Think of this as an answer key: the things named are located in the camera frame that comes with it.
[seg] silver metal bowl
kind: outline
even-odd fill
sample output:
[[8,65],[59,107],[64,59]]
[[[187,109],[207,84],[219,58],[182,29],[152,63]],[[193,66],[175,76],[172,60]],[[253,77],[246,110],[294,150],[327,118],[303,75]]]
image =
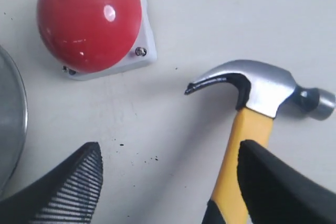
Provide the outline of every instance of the silver metal bowl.
[[23,80],[13,59],[0,46],[0,196],[20,159],[27,122]]

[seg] white table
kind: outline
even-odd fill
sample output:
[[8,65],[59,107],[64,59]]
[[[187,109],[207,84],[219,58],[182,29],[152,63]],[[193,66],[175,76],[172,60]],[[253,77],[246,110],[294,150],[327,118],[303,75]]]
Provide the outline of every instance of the white table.
[[[92,223],[201,223],[237,91],[216,85],[186,97],[189,81],[245,58],[336,92],[336,0],[148,2],[157,63],[77,82],[62,76],[39,39],[36,0],[0,0],[0,44],[23,76],[29,109],[27,143],[6,196],[98,141],[104,184]],[[336,115],[319,122],[283,111],[269,149],[336,191],[335,122]]]

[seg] white button base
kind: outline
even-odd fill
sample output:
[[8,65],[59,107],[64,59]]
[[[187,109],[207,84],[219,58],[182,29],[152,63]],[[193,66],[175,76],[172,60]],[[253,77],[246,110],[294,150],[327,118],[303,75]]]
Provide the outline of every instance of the white button base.
[[[141,0],[142,6],[142,21],[141,27],[139,31],[139,35],[131,49],[131,51],[117,64],[112,67],[95,72],[95,73],[78,73],[75,74],[73,71],[66,71],[65,74],[67,77],[78,80],[78,81],[86,81],[95,78],[100,78],[104,76],[109,76],[111,74],[117,74],[121,72],[130,71],[136,68],[142,68],[154,63],[157,59],[156,55],[156,47],[153,36],[153,31],[150,26],[148,13],[147,13],[147,0]],[[142,47],[146,49],[145,56],[137,56],[135,54],[135,49],[137,47]]]

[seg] claw hammer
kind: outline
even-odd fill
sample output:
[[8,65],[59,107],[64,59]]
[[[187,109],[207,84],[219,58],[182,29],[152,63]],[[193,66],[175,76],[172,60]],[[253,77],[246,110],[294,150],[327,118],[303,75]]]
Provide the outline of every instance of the claw hammer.
[[323,89],[304,88],[289,71],[253,60],[219,65],[189,83],[185,94],[221,82],[238,89],[238,112],[202,224],[245,224],[248,211],[237,180],[241,141],[254,140],[267,147],[273,120],[285,102],[292,102],[314,119],[325,120],[334,111],[336,96]]

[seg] red dome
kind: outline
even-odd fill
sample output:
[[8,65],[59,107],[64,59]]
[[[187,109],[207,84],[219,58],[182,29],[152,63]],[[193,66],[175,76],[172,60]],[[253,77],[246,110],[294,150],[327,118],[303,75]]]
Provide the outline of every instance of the red dome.
[[141,25],[140,0],[38,0],[37,22],[48,50],[77,72],[119,62]]

